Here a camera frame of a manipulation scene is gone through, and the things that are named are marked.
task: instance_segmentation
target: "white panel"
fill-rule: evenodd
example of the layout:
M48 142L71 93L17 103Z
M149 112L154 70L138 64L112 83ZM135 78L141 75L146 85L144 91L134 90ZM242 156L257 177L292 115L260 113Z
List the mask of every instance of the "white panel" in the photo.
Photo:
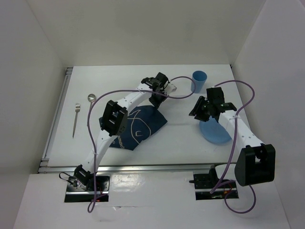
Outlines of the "white panel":
M273 182L255 185L255 208L238 215L221 199L196 201L192 178L192 172L119 175L110 184L109 202L97 203L89 214L88 203L64 203L66 182L57 174L31 175L14 229L289 229ZM238 190L240 198L228 203L247 209L252 192Z
M64 71L25 0L0 1L0 225L13 227L37 172Z
M233 63L265 0L28 0L65 65Z
M305 8L299 0L266 2L233 70L256 90L246 110L250 125L276 148L277 189L291 228L303 228Z
M87 128L87 115L90 106L87 96L89 94L94 93L96 96L101 96L113 90L135 89L143 78L155 77L158 72L162 72L172 79L180 75L191 77L196 70L205 71L208 75L202 93L206 93L206 88L217 83L234 79L230 66L220 64L74 67L54 143L50 144L50 150L47 152L47 157L50 158L49 166L77 166L83 163L90 153L92 143ZM191 93L190 80L178 79L173 81L173 84L177 86L177 91L171 95L183 96ZM224 84L222 89L227 101L232 102L236 107L242 106L235 83ZM109 100L117 101L127 94L111 94L101 99L94 107L90 119L94 138L97 138L100 131L98 120L103 115L107 102ZM182 100L165 100L159 107L159 111L168 120L168 123L156 134L141 142L133 151L109 148L101 165L226 162L231 151L232 141L220 146L208 142L200 132L199 121L188 116L200 95L194 94ZM81 104L81 111L78 114L75 136L72 138L75 103ZM150 102L146 100L141 105L148 104ZM244 111L241 112L241 117L247 123ZM233 161L237 160L238 153L235 153Z

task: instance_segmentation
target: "black mount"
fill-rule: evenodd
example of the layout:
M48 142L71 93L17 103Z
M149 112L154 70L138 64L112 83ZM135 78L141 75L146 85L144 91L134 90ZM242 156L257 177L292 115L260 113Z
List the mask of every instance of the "black mount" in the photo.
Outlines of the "black mount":
M90 174L89 171L84 170L82 168L82 165L76 167L73 176L87 188L90 183L90 180L93 178L93 174Z
M272 145L246 146L238 157L234 173L241 186L273 181L275 178L275 148Z
M149 88L151 88L154 92L158 92L161 94L164 94L164 89L166 88L168 82L168 78L163 73L158 73L155 78L144 78L141 81L141 83L148 85ZM152 96L149 98L149 102L151 102L153 106L158 109L160 104L165 99L165 96L159 94L152 94Z
M200 96L189 116L195 116L195 119L204 122L209 121L210 116L212 116L218 122L220 113L237 110L232 103L224 102L224 93L221 87L208 88L206 92L207 98Z
M127 125L127 109L121 107L118 102L110 100L105 108L103 117L100 118L101 129L106 130L109 136L120 135Z

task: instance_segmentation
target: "fork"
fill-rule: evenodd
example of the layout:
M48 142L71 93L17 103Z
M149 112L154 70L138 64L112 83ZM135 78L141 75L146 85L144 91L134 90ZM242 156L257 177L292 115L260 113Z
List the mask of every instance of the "fork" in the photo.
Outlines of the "fork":
M75 128L76 128L76 122L77 122L77 114L78 112L81 111L81 105L79 103L75 104L75 119L74 119L74 126L73 126L73 135L72 138L74 138L75 134Z

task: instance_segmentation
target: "wire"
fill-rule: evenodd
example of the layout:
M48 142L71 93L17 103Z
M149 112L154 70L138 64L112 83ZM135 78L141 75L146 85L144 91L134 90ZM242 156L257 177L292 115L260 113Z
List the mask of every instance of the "wire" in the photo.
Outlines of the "wire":
M93 200L90 202L90 204L88 205L88 208L87 208L87 211L89 213L92 213L93 212L93 209L95 207L95 203L96 203L96 200L98 198L100 198L102 195L100 196L97 196L97 190L96 190L96 154L97 154L97 150L96 150L96 145L95 145L95 142L94 142L94 139L93 139L93 136L92 136L92 132L91 132L91 129L90 129L90 116L91 116L91 112L92 112L92 109L94 108L94 106L97 104L97 102L99 102L103 97L109 95L109 94L113 94L113 93L118 93L118 92L148 92L148 93L152 93L152 94L157 94L157 95L161 95L161 96L164 96L164 97L167 97L167 98L171 98L171 99L185 99L185 98L188 98L190 97L192 94L194 94L195 90L196 90L196 82L190 78L190 77L187 77L187 76L178 76L178 77L175 77L173 79L171 79L171 81L173 80L176 80L176 79L179 79L179 78L186 78L186 79L189 79L193 82L194 84L194 90L189 94L189 95L186 95L186 96L183 96L183 97L174 97L174 96L169 96L169 95L164 95L162 93L158 93L158 92L153 92L153 91L149 91L149 90L116 90L116 91L111 91L111 92L107 92L103 95L101 95L100 97L98 97L95 102L92 104L92 106L90 107L89 109L89 112L88 112L88 118L87 118L87 127L88 127L88 132L89 132L89 136L90 136L90 139L92 141L92 144L93 144L93 149L94 149L94 158L93 158L93 170L94 170L94 173L93 173L93 185L94 185L94 198Z
M230 183L234 183L234 182L235 182L235 180L225 181L225 182L221 183L219 186L226 185L226 184L230 184ZM251 191L252 191L252 193L253 193L253 204L252 204L252 206L251 206L248 210L246 210L246 211L236 211L236 210L232 209L232 208L228 205L227 199L228 199L228 196L229 196L230 194L232 194L233 192L228 192L228 193L224 196L224 203L225 203L225 205L227 206L227 208L229 208L229 210L231 210L232 212L237 213L237 214L246 214L246 213L252 211L252 209L253 209L253 208L255 207L255 205L256 205L256 194L255 194L255 191L254 191L253 187L252 187L251 185L249 185L249 187L250 187L250 189L251 189Z
M241 110L243 110L246 106L248 106L250 104L250 102L252 102L252 100L254 99L255 97L255 91L254 91L254 88L249 85L248 83L244 82L244 81L240 81L240 80L228 80L228 81L224 81L222 83L219 83L219 84L216 84L215 87L217 86L220 86L224 83L230 83L230 82L238 82L238 83L243 83L245 85L247 85L251 90L252 90L252 97L251 99L243 106L241 106L241 108L239 108L235 114L235 116L237 117L238 114L241 112ZM231 148L231 152L230 152L230 156L229 156L229 159L228 159L228 163L224 169L224 173L222 174L222 176L220 177L219 181L217 182L217 184L215 185L215 187L212 188L212 190L210 191L211 194L213 194L215 192L215 190L219 187L219 185L221 184L221 182L223 181L224 179L224 176L227 174L228 172L228 169L230 167L230 164L231 164L231 161L232 161L232 158L233 158L233 154L234 154L234 150L235 150L235 145L236 145L236 141L237 141L237 118L235 118L235 130L234 130L234 138L233 138L233 144L232 144L232 148Z

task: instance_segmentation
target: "blue plate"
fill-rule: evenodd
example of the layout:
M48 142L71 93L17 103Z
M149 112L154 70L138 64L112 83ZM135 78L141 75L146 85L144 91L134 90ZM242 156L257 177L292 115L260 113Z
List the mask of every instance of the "blue plate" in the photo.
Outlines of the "blue plate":
M212 117L207 122L199 122L200 130L206 140L214 144L223 144L231 140L228 132Z

